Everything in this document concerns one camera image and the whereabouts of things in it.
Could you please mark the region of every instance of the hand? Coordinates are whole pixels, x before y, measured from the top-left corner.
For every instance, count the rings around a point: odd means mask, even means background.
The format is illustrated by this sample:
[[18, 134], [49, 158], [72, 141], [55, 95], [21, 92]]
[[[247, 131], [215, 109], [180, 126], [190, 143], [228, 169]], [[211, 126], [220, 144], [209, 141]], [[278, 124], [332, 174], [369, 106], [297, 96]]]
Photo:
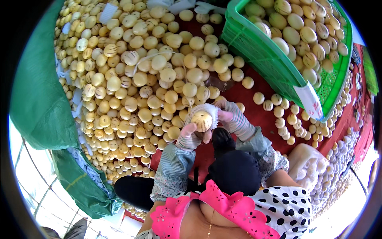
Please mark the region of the hand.
[[219, 107], [218, 119], [230, 133], [234, 133], [241, 141], [253, 136], [256, 128], [247, 120], [239, 107], [230, 101], [220, 100], [213, 105]]
[[204, 143], [209, 143], [212, 137], [212, 131], [207, 130], [206, 132], [201, 133], [197, 132], [196, 128], [197, 126], [195, 123], [189, 123], [184, 126], [175, 146], [185, 151], [193, 151], [202, 143], [202, 139]]

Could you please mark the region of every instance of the woman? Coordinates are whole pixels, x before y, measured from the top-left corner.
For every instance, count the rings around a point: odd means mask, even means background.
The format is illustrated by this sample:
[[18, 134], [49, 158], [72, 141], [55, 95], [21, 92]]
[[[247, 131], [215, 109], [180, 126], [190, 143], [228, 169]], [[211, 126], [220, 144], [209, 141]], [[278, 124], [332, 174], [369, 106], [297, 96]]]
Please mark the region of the woman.
[[[177, 142], [163, 150], [154, 181], [123, 177], [116, 182], [117, 195], [127, 203], [144, 210], [152, 205], [136, 238], [300, 238], [310, 224], [309, 193], [288, 176], [287, 159], [235, 103], [214, 104], [228, 132], [217, 128], [199, 135], [186, 119]], [[236, 145], [230, 133], [237, 136]], [[197, 186], [188, 180], [194, 149], [211, 137], [216, 161]], [[267, 188], [258, 191], [260, 184]], [[127, 193], [131, 187], [143, 191], [140, 198]]]

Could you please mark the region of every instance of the red tablecloth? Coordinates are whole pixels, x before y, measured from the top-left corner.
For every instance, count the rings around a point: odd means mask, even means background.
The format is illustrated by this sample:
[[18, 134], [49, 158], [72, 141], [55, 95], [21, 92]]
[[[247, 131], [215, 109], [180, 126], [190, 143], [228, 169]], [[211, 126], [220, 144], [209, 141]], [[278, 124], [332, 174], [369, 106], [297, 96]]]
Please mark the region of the red tablecloth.
[[[195, 19], [193, 19], [191, 22], [186, 23], [181, 20], [178, 21], [180, 24], [180, 30], [187, 29], [187, 31], [190, 31], [194, 36], [200, 36], [204, 38], [204, 35], [201, 32], [201, 26], [203, 24], [196, 22]], [[219, 35], [222, 31], [223, 24], [216, 26], [215, 28], [215, 35]], [[357, 49], [360, 52], [361, 60], [363, 59], [363, 51], [362, 46], [357, 45]], [[364, 119], [364, 127], [361, 130], [361, 140], [356, 145], [355, 149], [355, 155], [356, 155], [356, 161], [363, 160], [363, 157], [366, 155], [367, 149], [370, 147], [371, 140], [372, 140], [372, 124], [371, 119], [369, 118], [369, 110], [371, 105], [370, 96], [366, 89], [366, 81], [365, 81], [365, 75], [363, 71], [363, 66], [360, 65], [360, 72], [362, 76], [362, 98], [361, 103], [358, 106], [358, 110], [362, 112], [362, 106], [366, 106], [366, 114], [363, 117]], [[250, 76], [254, 79], [254, 87], [252, 89], [245, 89], [241, 83], [236, 83], [232, 88], [230, 88], [228, 91], [221, 93], [228, 101], [233, 102], [241, 102], [245, 106], [245, 112], [244, 115], [248, 118], [248, 120], [253, 125], [259, 125], [262, 128], [262, 133], [264, 136], [266, 136], [269, 140], [272, 141], [272, 146], [275, 150], [279, 150], [281, 154], [289, 154], [294, 146], [296, 146], [299, 143], [307, 143], [309, 145], [312, 144], [313, 139], [310, 141], [306, 141], [302, 138], [296, 137], [296, 143], [292, 146], [289, 146], [286, 141], [284, 141], [277, 133], [277, 128], [275, 126], [275, 120], [276, 117], [273, 115], [273, 111], [265, 111], [262, 108], [262, 105], [256, 105], [253, 102], [253, 95], [255, 92], [260, 91], [264, 94], [266, 99], [270, 99], [272, 94], [274, 94], [274, 90], [269, 86], [269, 84], [251, 67], [249, 67], [247, 64], [242, 68], [244, 71], [245, 76]], [[357, 90], [355, 88], [355, 77], [356, 72], [358, 72], [358, 68], [355, 67], [353, 71], [353, 84], [354, 87], [350, 91], [350, 94], [352, 96], [352, 103], [353, 99], [357, 94]], [[284, 119], [286, 121], [286, 118], [288, 115], [291, 114], [290, 109], [286, 110], [284, 113]], [[310, 126], [310, 121], [303, 121], [303, 127], [308, 129]], [[287, 123], [287, 127], [291, 135], [294, 135], [294, 128]], [[352, 104], [347, 105], [344, 108], [344, 111], [342, 113], [342, 116], [338, 119], [336, 122], [336, 129], [333, 132], [333, 135], [331, 138], [324, 138], [322, 142], [319, 143], [318, 150], [325, 156], [329, 149], [332, 148], [334, 142], [337, 142], [338, 140], [342, 139], [343, 136], [347, 134], [348, 127], [354, 127], [354, 130], [357, 131], [359, 129], [358, 124], [355, 122], [355, 118], [353, 116], [353, 106]], [[160, 150], [157, 150], [157, 153], [152, 156], [151, 159], [151, 168], [156, 170], [157, 165], [159, 163], [161, 152]], [[202, 144], [199, 146], [196, 150], [196, 159], [195, 159], [195, 167], [199, 167], [199, 181], [203, 182], [205, 176], [208, 173], [208, 166], [211, 165], [214, 161], [214, 155], [213, 155], [213, 148], [211, 143], [209, 144]], [[193, 171], [190, 173], [190, 177], [193, 178]]]

